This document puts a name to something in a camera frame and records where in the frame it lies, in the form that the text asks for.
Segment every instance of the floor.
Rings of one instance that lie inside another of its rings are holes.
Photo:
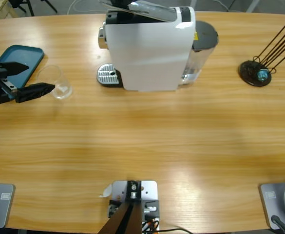
[[[87,14],[87,13],[105,13],[107,8],[102,6],[98,0],[49,0],[58,10],[59,15],[66,14]],[[148,0],[165,6],[189,6],[191,0]],[[230,11],[246,11],[252,0],[196,0],[196,11],[227,11],[225,7],[229,7]],[[47,3],[40,0],[31,0],[33,11],[36,16],[54,15],[54,11]],[[28,7],[22,5],[27,13],[16,9],[21,17],[29,16]],[[276,13],[285,14],[285,0],[260,0],[254,12],[259,13]]]

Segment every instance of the black cable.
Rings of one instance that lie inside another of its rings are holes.
[[[193,234],[192,232],[188,231],[184,228],[173,228],[173,229],[166,229],[166,230],[154,230],[154,231],[145,231],[143,233],[165,233],[165,232],[173,232],[173,231],[183,231],[189,234]]]
[[[231,5],[228,7],[227,12],[230,10],[230,8],[231,8],[231,7],[232,7],[232,5],[235,3],[235,1],[236,1],[236,0],[233,0],[233,1],[231,2]]]

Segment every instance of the metal mounting plate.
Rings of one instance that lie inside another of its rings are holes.
[[[112,199],[114,201],[124,202],[126,197],[127,181],[115,181],[112,184]],[[141,181],[141,199],[145,200],[158,200],[157,183],[154,180]]]
[[[0,184],[0,228],[7,223],[14,190],[12,184]]]

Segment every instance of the black wire stand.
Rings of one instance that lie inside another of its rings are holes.
[[[253,57],[252,61],[243,62],[239,66],[238,72],[243,81],[257,87],[266,86],[271,82],[272,74],[277,72],[276,67],[285,60],[285,33],[281,36],[284,29],[285,25],[265,49]],[[278,42],[263,56],[277,38],[280,38]]]

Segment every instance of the coffee machine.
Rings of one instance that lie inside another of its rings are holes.
[[[99,68],[99,83],[133,91],[176,90],[193,58],[194,9],[144,0],[100,2],[113,8],[98,36],[99,47],[109,50],[113,63]]]

